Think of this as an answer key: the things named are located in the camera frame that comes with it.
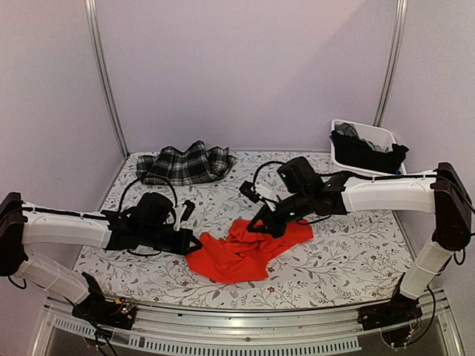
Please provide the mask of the red orange garment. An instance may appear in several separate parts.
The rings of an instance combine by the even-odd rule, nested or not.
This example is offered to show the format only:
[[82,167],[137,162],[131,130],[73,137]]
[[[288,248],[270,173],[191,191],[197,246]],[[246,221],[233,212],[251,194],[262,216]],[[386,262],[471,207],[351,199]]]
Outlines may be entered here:
[[222,284],[265,280],[271,260],[313,238],[309,225],[293,222],[282,237],[274,238],[247,231],[248,223],[235,220],[225,239],[216,239],[208,232],[201,234],[202,248],[186,255],[191,271]]

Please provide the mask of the black white plaid skirt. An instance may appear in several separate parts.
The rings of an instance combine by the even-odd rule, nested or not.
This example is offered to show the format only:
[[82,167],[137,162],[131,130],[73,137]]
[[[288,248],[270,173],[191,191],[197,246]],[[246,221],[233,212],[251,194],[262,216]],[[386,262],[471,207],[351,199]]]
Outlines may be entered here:
[[236,161],[228,148],[207,148],[203,141],[198,140],[184,151],[167,146],[156,155],[139,156],[136,176],[147,185],[210,183],[223,179]]

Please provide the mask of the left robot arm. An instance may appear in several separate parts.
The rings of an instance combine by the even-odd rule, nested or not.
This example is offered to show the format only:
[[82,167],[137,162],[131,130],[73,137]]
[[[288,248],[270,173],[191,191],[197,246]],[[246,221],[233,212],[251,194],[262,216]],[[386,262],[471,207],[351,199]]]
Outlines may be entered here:
[[80,306],[95,322],[110,316],[110,306],[93,294],[93,278],[65,268],[48,257],[27,250],[35,244],[88,245],[106,251],[140,246],[186,256],[201,249],[192,230],[181,226],[194,210],[187,200],[181,207],[158,193],[146,193],[137,205],[123,211],[92,213],[44,208],[10,192],[1,201],[1,275],[29,280]]

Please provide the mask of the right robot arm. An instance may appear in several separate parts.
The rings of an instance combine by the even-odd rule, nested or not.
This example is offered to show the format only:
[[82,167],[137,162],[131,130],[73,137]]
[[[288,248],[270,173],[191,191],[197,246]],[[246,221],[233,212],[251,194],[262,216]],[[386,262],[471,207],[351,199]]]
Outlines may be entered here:
[[436,227],[415,262],[404,273],[384,307],[389,323],[400,323],[413,309],[430,282],[447,265],[455,252],[471,241],[474,207],[453,166],[439,163],[437,169],[409,175],[367,177],[352,171],[318,174],[309,161],[299,156],[280,162],[278,176],[289,197],[281,200],[255,179],[240,186],[252,202],[263,202],[247,226],[253,233],[284,235],[286,227],[314,213],[322,218],[358,211],[419,211],[434,214]]

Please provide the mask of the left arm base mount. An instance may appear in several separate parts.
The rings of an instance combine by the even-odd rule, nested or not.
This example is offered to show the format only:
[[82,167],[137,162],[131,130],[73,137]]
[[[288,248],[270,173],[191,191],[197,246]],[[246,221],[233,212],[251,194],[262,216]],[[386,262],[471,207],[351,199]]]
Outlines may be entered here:
[[82,276],[88,284],[89,294],[81,303],[74,304],[72,315],[94,325],[131,330],[137,314],[135,302],[124,297],[107,300],[94,277],[85,272]]

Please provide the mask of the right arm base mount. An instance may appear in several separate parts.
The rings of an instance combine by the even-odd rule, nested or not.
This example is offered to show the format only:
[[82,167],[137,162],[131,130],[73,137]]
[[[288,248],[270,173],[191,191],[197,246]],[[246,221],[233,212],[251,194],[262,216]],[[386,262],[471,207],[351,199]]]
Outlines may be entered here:
[[385,303],[359,308],[357,322],[367,331],[406,323],[421,316],[419,300],[410,299],[397,292]]

